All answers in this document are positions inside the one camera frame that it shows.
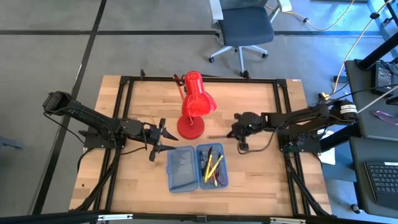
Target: black cable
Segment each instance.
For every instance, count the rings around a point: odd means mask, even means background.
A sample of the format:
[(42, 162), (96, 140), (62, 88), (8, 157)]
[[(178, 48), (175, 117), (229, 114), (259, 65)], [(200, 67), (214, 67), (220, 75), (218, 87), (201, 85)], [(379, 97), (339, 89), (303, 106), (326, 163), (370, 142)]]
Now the black cable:
[(334, 95), (334, 94), (336, 94), (337, 92), (341, 91), (341, 90), (342, 90), (344, 87), (346, 87), (347, 85), (348, 85), (348, 81), (347, 81), (346, 84), (345, 84), (343, 87), (341, 87), (339, 90), (337, 90), (337, 91), (335, 91), (334, 93), (330, 94), (329, 97), (330, 97), (331, 95)]
[[(283, 146), (282, 152), (285, 151), (285, 147), (286, 147), (286, 146), (287, 146), (287, 143)], [(299, 156), (299, 153), (300, 153), (300, 152), (297, 151), (297, 154), (296, 154), (295, 156), (289, 156), (289, 153), (288, 153), (288, 152), (284, 152), (284, 156), (287, 157), (288, 159), (295, 159), (297, 156)]]
[(88, 148), (87, 149), (87, 151), (85, 151), (80, 157), (79, 157), (79, 160), (78, 160), (78, 162), (77, 162), (77, 172), (79, 173), (79, 169), (80, 169), (80, 163), (81, 163), (81, 160), (83, 159), (83, 157), (87, 154), (87, 153), (89, 153), (91, 150), (93, 150), (94, 148)]
[[(99, 187), (99, 189), (102, 189), (104, 187), (106, 181), (111, 176), (111, 174), (115, 171), (116, 164), (117, 164), (117, 159), (119, 158), (120, 153), (121, 153), (121, 149), (118, 149), (118, 145), (116, 144), (116, 139), (115, 139), (115, 136), (114, 136), (114, 132), (113, 132), (111, 126), (105, 120), (103, 120), (102, 118), (99, 118), (99, 117), (97, 117), (97, 116), (91, 114), (90, 112), (87, 112), (87, 111), (85, 111), (85, 110), (83, 110), (81, 108), (77, 108), (77, 107), (74, 107), (74, 106), (69, 106), (69, 107), (65, 107), (65, 108), (62, 108), (62, 109), (59, 109), (59, 110), (56, 110), (56, 111), (50, 111), (50, 112), (56, 113), (56, 112), (63, 111), (63, 110), (68, 110), (68, 109), (80, 110), (81, 112), (84, 112), (84, 113), (86, 113), (86, 114), (88, 114), (90, 116), (94, 116), (95, 118), (97, 118), (100, 121), (102, 121), (106, 125), (106, 128), (108, 129), (108, 131), (112, 134), (114, 148), (116, 150), (115, 155), (113, 157), (112, 163), (109, 165), (108, 169), (105, 171), (105, 173), (102, 176), (102, 178), (100, 178), (100, 180), (98, 180), (97, 185), (94, 187), (94, 189), (97, 188), (97, 187)], [(87, 205), (87, 204), (85, 204), (86, 201), (87, 200), (93, 200), (99, 193), (100, 193), (100, 191), (94, 192), (94, 190), (93, 190), (90, 193), (90, 195), (83, 201), (83, 203), (76, 209), (77, 210), (87, 210), (87, 209), (89, 209), (89, 207), (90, 207), (92, 202)]]
[(396, 75), (397, 77), (398, 77), (398, 74), (396, 74), (395, 72), (393, 72), (392, 70), (391, 70), (391, 68), (390, 68), (390, 65), (387, 63), (387, 62), (385, 62), (385, 61), (381, 61), (381, 64), (382, 65), (384, 65), (384, 64), (386, 64), (386, 67), (387, 67), (387, 69), (392, 73), (392, 74), (394, 74), (394, 75)]
[(390, 62), (393, 66), (395, 66), (395, 68), (398, 70), (397, 65), (394, 62)]
[(129, 152), (121, 152), (120, 155), (127, 155), (127, 154), (130, 154), (130, 153), (139, 151), (141, 149), (145, 149), (145, 147), (139, 147), (138, 149), (135, 149), (135, 150), (132, 150), (132, 151), (129, 151)]
[(239, 143), (238, 143), (238, 153), (239, 153), (240, 155), (245, 155), (245, 154), (248, 154), (248, 153), (251, 153), (251, 152), (261, 152), (261, 151), (266, 150), (266, 149), (269, 147), (269, 145), (271, 144), (272, 137), (274, 137), (274, 134), (278, 131), (278, 129), (279, 129), (283, 124), (285, 124), (285, 122), (286, 122), (286, 120), (283, 121), (282, 123), (280, 123), (280, 124), (278, 125), (278, 127), (275, 128), (275, 130), (274, 130), (274, 131), (272, 132), (272, 134), (271, 134), (271, 137), (270, 137), (269, 140), (268, 140), (267, 145), (264, 146), (262, 149), (248, 150), (248, 151), (243, 151), (243, 152), (242, 152), (242, 151), (240, 150), (240, 148), (239, 148)]
[(325, 133), (326, 133), (326, 130), (327, 130), (327, 128), (324, 128), (322, 135), (318, 137), (318, 139), (319, 139), (319, 140), (321, 140), (321, 139), (322, 139), (322, 137), (325, 135)]
[(142, 131), (142, 135), (144, 136), (145, 150), (148, 150), (148, 147), (147, 147), (147, 136), (145, 135), (145, 131), (144, 131), (144, 126), (145, 126), (146, 124), (148, 124), (149, 126), (151, 126), (151, 124), (145, 122), (145, 123), (142, 124), (142, 130), (141, 130), (141, 131)]
[(56, 121), (56, 120), (50, 118), (50, 116), (47, 115), (45, 112), (43, 112), (43, 114), (44, 114), (44, 116), (45, 116), (46, 118), (48, 118), (49, 120), (53, 121), (53, 122), (56, 123), (57, 125), (59, 125), (59, 126), (65, 128), (67, 131), (69, 131), (72, 135), (74, 135), (77, 139), (79, 139), (79, 141), (80, 141), (81, 143), (83, 143), (83, 144), (85, 143), (83, 140), (81, 140), (81, 138), (80, 138), (77, 134), (75, 134), (73, 131), (69, 130), (69, 129), (68, 129), (67, 127), (65, 127), (63, 124), (61, 124), (61, 123), (59, 123), (58, 121)]
[(352, 93), (346, 94), (346, 95), (344, 95), (344, 96), (341, 96), (341, 97), (339, 97), (339, 98), (333, 99), (333, 101), (339, 100), (339, 99), (341, 99), (341, 98), (344, 98), (344, 97), (346, 97), (346, 96), (350, 96), (350, 95), (353, 95), (353, 94), (356, 94), (356, 93), (361, 93), (361, 92), (363, 92), (363, 91), (369, 91), (369, 90), (374, 90), (374, 89), (378, 89), (378, 88), (384, 88), (384, 87), (390, 87), (390, 86), (397, 86), (397, 85), (398, 85), (398, 84), (392, 84), (392, 85), (385, 85), (385, 86), (377, 86), (377, 87), (367, 88), (367, 89), (365, 89), (365, 90), (358, 90), (358, 91), (354, 91), (354, 92), (352, 92)]

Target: yellow cable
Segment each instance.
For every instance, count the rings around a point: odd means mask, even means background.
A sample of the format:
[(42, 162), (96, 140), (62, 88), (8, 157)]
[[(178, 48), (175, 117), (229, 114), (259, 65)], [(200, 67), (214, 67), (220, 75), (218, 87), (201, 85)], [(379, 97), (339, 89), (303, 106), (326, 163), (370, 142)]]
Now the yellow cable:
[[(355, 0), (352, 0), (351, 3), (349, 4), (349, 6), (347, 7), (347, 9), (342, 13), (342, 15), (337, 19), (337, 21), (335, 23), (333, 23), (330, 27), (326, 28), (326, 29), (316, 28), (314, 25), (312, 25), (312, 23), (309, 20), (306, 23), (308, 23), (310, 26), (312, 26), (312, 28), (314, 28), (317, 31), (326, 31), (326, 30), (334, 27), (341, 20), (341, 18), (343, 18), (343, 16), (346, 14), (346, 12), (349, 10), (349, 8), (354, 4), (354, 2), (355, 2)], [(272, 8), (270, 6), (266, 6), (266, 7), (269, 8), (270, 10), (274, 10), (274, 8)], [(305, 17), (303, 17), (303, 16), (301, 16), (301, 15), (295, 13), (295, 12), (283, 12), (283, 13), (291, 14), (291, 15), (297, 16), (299, 18), (306, 19)]]
[[(384, 5), (382, 5), (382, 6), (380, 7), (380, 9), (377, 10), (376, 13), (379, 13), (379, 12), (381, 11), (381, 9), (383, 9), (384, 6), (386, 6), (386, 4), (388, 4), (389, 2), (390, 2), (390, 0), (386, 1), (386, 3), (384, 3)], [(365, 33), (365, 30), (368, 28), (368, 26), (370, 25), (370, 23), (372, 23), (372, 21), (373, 21), (373, 19), (371, 19), (371, 20), (368, 22), (368, 24), (366, 24), (365, 28), (362, 30), (361, 35), (360, 35), (360, 36), (358, 37), (358, 39), (355, 41), (354, 45), (351, 47), (351, 49), (348, 51), (346, 57), (344, 58), (343, 63), (341, 64), (340, 70), (339, 70), (338, 75), (337, 75), (337, 79), (336, 79), (335, 87), (334, 87), (334, 89), (333, 89), (333, 93), (335, 93), (335, 91), (336, 91), (336, 89), (337, 89), (338, 79), (339, 79), (339, 77), (340, 77), (340, 75), (341, 75), (341, 72), (343, 71), (344, 63), (346, 62), (348, 56), (349, 56), (349, 55), (351, 54), (351, 52), (353, 51), (353, 49), (354, 49), (354, 47), (356, 46), (356, 44), (359, 42), (359, 40), (361, 40), (363, 34)]]

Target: white label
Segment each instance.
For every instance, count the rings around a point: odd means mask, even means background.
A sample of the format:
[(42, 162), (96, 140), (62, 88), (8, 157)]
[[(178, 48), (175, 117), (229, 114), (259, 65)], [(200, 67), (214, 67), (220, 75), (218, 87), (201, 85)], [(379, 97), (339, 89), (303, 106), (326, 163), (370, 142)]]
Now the white label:
[(388, 166), (398, 166), (398, 162), (384, 162), (384, 165), (388, 165)]
[(356, 109), (344, 109), (340, 111), (341, 114), (343, 113), (358, 113)]
[(344, 106), (341, 106), (340, 108), (342, 110), (343, 109), (356, 109), (356, 106), (355, 105), (344, 105)]

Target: chair base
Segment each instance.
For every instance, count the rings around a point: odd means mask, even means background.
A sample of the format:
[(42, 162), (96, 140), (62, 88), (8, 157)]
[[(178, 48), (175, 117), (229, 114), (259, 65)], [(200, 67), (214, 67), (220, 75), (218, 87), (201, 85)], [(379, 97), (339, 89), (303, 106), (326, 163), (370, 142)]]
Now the chair base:
[(239, 74), (239, 76), (242, 77), (242, 78), (250, 79), (250, 75), (249, 75), (249, 72), (247, 70), (245, 70), (244, 72), (241, 72)]
[(238, 47), (233, 47), (233, 46), (225, 46), (222, 49), (220, 49), (219, 51), (215, 52), (214, 54), (212, 54), (209, 58), (209, 62), (213, 63), (214, 60), (214, 56), (222, 54), (224, 52), (226, 52), (227, 50), (231, 50), (234, 49), (236, 52), (236, 49), (239, 51), (239, 61), (241, 62), (241, 76), (243, 77), (243, 75), (245, 74), (245, 72), (247, 72), (247, 70), (245, 71), (244, 69), (244, 65), (243, 65), (243, 53), (242, 53), (242, 48), (245, 49), (249, 49), (249, 50), (254, 50), (256, 52), (260, 52), (262, 53), (262, 58), (267, 58), (268, 57), (268, 51), (265, 49), (262, 49), (256, 45), (251, 45), (251, 46), (238, 46)]

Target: keyboard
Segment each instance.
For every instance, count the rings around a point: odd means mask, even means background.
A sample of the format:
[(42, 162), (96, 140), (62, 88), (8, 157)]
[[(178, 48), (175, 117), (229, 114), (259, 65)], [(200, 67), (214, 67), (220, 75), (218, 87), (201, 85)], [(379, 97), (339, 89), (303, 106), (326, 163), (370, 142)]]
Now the keyboard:
[(398, 210), (398, 162), (366, 162), (364, 165), (376, 203)]

